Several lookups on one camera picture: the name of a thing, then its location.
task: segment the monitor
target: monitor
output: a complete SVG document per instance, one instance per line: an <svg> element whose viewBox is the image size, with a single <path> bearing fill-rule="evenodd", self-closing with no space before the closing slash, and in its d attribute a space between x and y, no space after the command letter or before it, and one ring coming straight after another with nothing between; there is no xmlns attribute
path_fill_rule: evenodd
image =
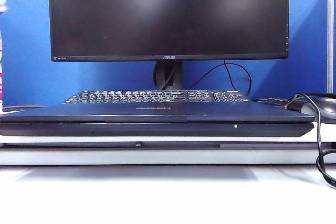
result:
<svg viewBox="0 0 336 224"><path fill-rule="evenodd" d="M288 57L289 0L50 0L53 61Z"/></svg>

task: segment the desk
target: desk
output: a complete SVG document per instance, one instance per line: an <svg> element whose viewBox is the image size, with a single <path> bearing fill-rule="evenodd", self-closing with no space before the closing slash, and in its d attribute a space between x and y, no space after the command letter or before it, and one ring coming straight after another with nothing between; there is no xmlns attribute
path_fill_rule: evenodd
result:
<svg viewBox="0 0 336 224"><path fill-rule="evenodd" d="M5 224L335 223L313 165L0 167L0 186Z"/></svg>
<svg viewBox="0 0 336 224"><path fill-rule="evenodd" d="M321 129L331 148L336 125ZM316 129L302 137L0 136L0 143L0 165L314 164L318 155Z"/></svg>

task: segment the monitor bezel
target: monitor bezel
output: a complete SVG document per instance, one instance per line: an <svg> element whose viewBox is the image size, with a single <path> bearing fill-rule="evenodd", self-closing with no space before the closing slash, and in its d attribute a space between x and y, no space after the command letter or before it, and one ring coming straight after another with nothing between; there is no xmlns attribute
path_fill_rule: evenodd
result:
<svg viewBox="0 0 336 224"><path fill-rule="evenodd" d="M157 60L258 60L287 59L289 54L289 0L287 0L286 52L222 55L109 55L109 56L56 56L53 44L52 2L49 0L51 60L54 62L100 62L100 61L157 61Z"/></svg>

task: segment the keyboard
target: keyboard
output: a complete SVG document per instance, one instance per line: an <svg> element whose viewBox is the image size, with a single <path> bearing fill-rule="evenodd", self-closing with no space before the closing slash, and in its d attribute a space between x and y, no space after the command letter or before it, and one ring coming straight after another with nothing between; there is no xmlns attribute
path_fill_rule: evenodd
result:
<svg viewBox="0 0 336 224"><path fill-rule="evenodd" d="M245 102L248 98L237 90L141 90L82 91L67 103L126 102Z"/></svg>

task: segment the blue partition wall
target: blue partition wall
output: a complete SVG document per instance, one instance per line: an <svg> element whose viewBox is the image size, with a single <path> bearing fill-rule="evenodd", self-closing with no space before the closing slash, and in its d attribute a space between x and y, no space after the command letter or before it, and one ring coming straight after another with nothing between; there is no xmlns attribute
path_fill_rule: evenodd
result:
<svg viewBox="0 0 336 224"><path fill-rule="evenodd" d="M80 90L154 89L153 62L51 61L48 0L7 0L0 17L3 34L4 105L58 104ZM290 0L290 55L286 60L231 61L253 78L251 98L325 92L327 81L327 0ZM185 61L188 88L220 61ZM248 87L245 73L232 67L235 85ZM196 89L229 89L224 67Z"/></svg>

